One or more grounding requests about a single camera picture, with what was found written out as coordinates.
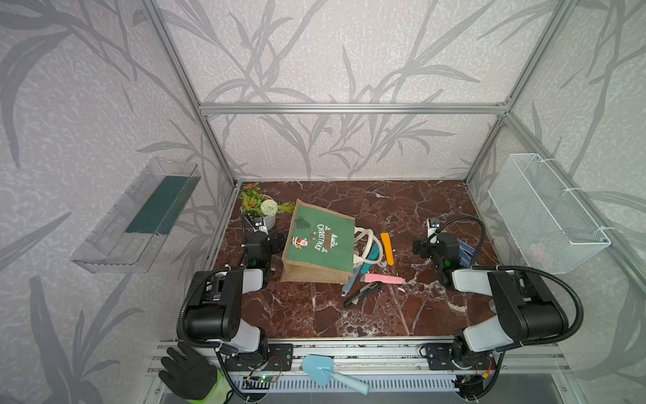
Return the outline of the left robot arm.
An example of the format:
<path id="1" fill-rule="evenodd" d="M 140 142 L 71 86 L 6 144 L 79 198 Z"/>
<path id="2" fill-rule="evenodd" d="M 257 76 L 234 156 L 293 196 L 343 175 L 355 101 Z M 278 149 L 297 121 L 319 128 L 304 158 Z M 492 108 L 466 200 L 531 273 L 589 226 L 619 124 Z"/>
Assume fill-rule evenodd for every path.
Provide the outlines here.
<path id="1" fill-rule="evenodd" d="M 242 244 L 237 266 L 196 273 L 178 316 L 178 338 L 195 348 L 266 358 L 266 333 L 242 319 L 242 296 L 267 288 L 274 274 L 272 258 L 285 243 L 282 234 L 254 232 Z"/>

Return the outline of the black utility knife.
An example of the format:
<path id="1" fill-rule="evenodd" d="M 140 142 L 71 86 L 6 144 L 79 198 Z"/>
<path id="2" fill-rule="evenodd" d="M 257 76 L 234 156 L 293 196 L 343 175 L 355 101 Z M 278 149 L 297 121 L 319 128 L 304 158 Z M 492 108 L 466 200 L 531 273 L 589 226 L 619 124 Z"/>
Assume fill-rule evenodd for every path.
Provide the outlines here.
<path id="1" fill-rule="evenodd" d="M 356 306 L 358 303 L 360 303 L 361 300 L 366 299 L 373 294 L 379 293 L 380 291 L 382 291 L 382 289 L 383 283 L 379 281 L 366 284 L 359 291 L 346 299 L 346 301 L 344 302 L 344 307 L 349 308 L 350 306 Z"/>

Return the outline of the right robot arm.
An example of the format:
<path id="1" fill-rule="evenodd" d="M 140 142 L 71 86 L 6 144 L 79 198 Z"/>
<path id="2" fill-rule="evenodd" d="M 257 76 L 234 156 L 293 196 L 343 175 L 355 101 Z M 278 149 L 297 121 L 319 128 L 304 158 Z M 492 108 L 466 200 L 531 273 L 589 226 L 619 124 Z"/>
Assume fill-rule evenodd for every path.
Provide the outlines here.
<path id="1" fill-rule="evenodd" d="M 433 262 L 445 288 L 493 301 L 492 318 L 457 333 L 455 353 L 502 353 L 558 343 L 575 335 L 583 324 L 580 296 L 553 274 L 517 265 L 466 266 L 459 239 L 446 232 L 414 240 L 412 253 Z"/>

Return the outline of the green Christmas jute pouch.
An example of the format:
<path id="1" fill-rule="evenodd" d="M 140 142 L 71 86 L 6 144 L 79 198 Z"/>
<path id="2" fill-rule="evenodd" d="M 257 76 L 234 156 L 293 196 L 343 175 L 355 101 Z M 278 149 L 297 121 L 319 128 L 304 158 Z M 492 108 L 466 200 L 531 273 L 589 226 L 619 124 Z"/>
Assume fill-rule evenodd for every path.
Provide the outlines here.
<path id="1" fill-rule="evenodd" d="M 355 219 L 297 200 L 282 255 L 281 280 L 346 284 L 353 274 Z"/>

